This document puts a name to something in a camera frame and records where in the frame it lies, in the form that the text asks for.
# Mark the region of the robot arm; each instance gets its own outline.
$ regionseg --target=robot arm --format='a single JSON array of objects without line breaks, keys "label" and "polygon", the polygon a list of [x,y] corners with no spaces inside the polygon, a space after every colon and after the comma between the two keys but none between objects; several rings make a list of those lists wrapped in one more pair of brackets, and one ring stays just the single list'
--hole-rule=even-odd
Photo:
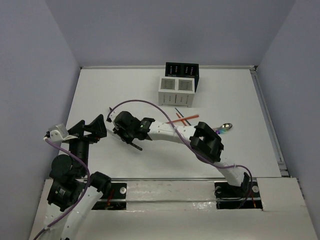
[{"label": "robot arm", "polygon": [[142,148],[132,143],[134,139],[162,140],[184,144],[178,136],[177,130],[197,155],[207,159],[218,169],[230,186],[240,188],[241,191],[246,192],[250,181],[248,174],[239,167],[224,168],[234,164],[221,162],[220,155],[224,145],[221,143],[220,136],[205,122],[199,122],[196,126],[176,126],[176,129],[173,129],[170,124],[148,117],[139,120],[129,112],[122,111],[115,117],[113,124],[113,132],[122,141],[133,145],[139,150],[142,150]]}]

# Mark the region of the orange stick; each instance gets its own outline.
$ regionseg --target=orange stick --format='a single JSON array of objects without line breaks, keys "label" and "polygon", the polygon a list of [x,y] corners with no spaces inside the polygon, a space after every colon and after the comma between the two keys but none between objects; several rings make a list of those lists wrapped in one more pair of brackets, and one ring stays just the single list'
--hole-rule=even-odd
[{"label": "orange stick", "polygon": [[177,120],[174,120],[172,121],[173,123],[177,123],[177,122],[180,122],[180,121],[183,121],[183,120],[189,120],[189,119],[196,119],[199,117],[199,114],[196,114],[196,115],[192,115],[192,116],[187,116],[187,117],[183,117],[183,118],[180,118],[180,119],[177,119]]},{"label": "orange stick", "polygon": [[185,121],[181,120],[181,122],[183,123],[183,125],[187,126],[187,124],[185,123]]}]

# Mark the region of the gray wall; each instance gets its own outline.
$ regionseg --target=gray wall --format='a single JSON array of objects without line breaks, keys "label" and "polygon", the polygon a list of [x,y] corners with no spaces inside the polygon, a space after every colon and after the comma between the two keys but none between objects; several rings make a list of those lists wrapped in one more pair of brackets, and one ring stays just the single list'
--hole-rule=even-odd
[{"label": "gray wall", "polygon": [[80,66],[258,65],[295,0],[46,0]]},{"label": "gray wall", "polygon": [[0,23],[0,239],[26,240],[80,70],[44,0],[0,1]]},{"label": "gray wall", "polygon": [[297,0],[258,76],[289,172],[320,237],[320,1]]}]

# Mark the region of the wall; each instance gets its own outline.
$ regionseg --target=wall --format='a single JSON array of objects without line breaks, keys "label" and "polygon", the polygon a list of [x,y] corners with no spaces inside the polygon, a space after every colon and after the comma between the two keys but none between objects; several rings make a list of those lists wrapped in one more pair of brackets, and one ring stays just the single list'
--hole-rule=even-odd
[{"label": "wall", "polygon": [[320,1],[297,0],[257,72],[289,172],[320,237]]},{"label": "wall", "polygon": [[258,65],[295,0],[46,0],[80,66]]},{"label": "wall", "polygon": [[28,239],[57,154],[42,138],[66,122],[79,66],[43,0],[0,2],[0,233]]}]

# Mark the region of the purple cable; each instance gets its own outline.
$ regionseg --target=purple cable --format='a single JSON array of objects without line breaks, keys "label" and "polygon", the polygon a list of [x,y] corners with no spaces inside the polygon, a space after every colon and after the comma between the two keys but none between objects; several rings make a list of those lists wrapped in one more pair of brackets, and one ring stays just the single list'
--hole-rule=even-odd
[{"label": "purple cable", "polygon": [[118,108],[119,106],[121,106],[122,104],[126,104],[126,103],[131,103],[131,102],[141,102],[141,103],[146,103],[146,104],[149,104],[151,106],[154,106],[156,109],[158,109],[165,117],[166,119],[168,119],[169,123],[171,124],[171,126],[173,127],[173,129],[175,130],[176,134],[179,136],[179,138],[181,139],[181,141],[197,156],[197,158],[203,162],[203,163],[206,163],[206,164],[209,164],[209,165],[212,165],[214,166],[215,168],[217,169],[232,169],[232,168],[243,168],[245,169],[249,176],[250,176],[250,182],[249,184],[251,183],[250,185],[250,188],[249,190],[247,191],[247,194],[245,195],[245,198],[244,200],[242,201],[242,203],[240,204],[240,206],[238,208],[241,208],[245,202],[247,201],[248,197],[250,196],[251,194],[251,190],[252,190],[252,187],[253,187],[253,177],[252,177],[252,174],[250,172],[250,170],[246,167],[246,166],[243,166],[243,165],[232,165],[232,166],[216,166],[214,163],[208,161],[207,159],[205,159],[203,156],[201,156],[199,153],[197,153],[195,150],[192,149],[192,147],[190,146],[190,144],[185,140],[184,137],[182,137],[182,135],[180,134],[180,132],[176,129],[174,123],[171,121],[170,117],[160,108],[158,107],[157,105],[153,104],[152,102],[149,102],[149,101],[146,101],[146,100],[139,100],[139,99],[132,99],[132,100],[127,100],[127,101],[123,101],[119,104],[117,104],[114,108],[110,109],[110,112],[108,113],[107,115],[107,120],[110,119],[110,114],[116,109]]},{"label": "purple cable", "polygon": [[72,157],[74,160],[76,160],[77,162],[79,162],[84,168],[85,168],[85,171],[86,171],[86,175],[87,175],[87,182],[86,182],[86,185],[84,187],[84,190],[81,194],[81,196],[78,198],[78,200],[67,210],[65,211],[61,216],[59,216],[58,218],[56,218],[53,222],[49,223],[46,227],[44,227],[35,237],[33,240],[36,240],[40,237],[40,235],[42,233],[44,233],[46,231],[46,228],[49,228],[51,227],[52,225],[56,224],[57,222],[59,222],[61,219],[63,219],[66,215],[68,215],[76,206],[77,204],[81,201],[81,199],[84,197],[84,195],[86,194],[86,191],[90,185],[90,171],[89,171],[89,168],[87,167],[87,165],[81,161],[80,158],[78,158],[77,156],[73,155],[71,152],[63,149],[62,147],[54,144],[52,141],[48,140],[48,139],[45,139],[45,141],[51,145],[52,147],[54,147],[55,149],[58,149],[66,154],[68,154],[70,157]]}]

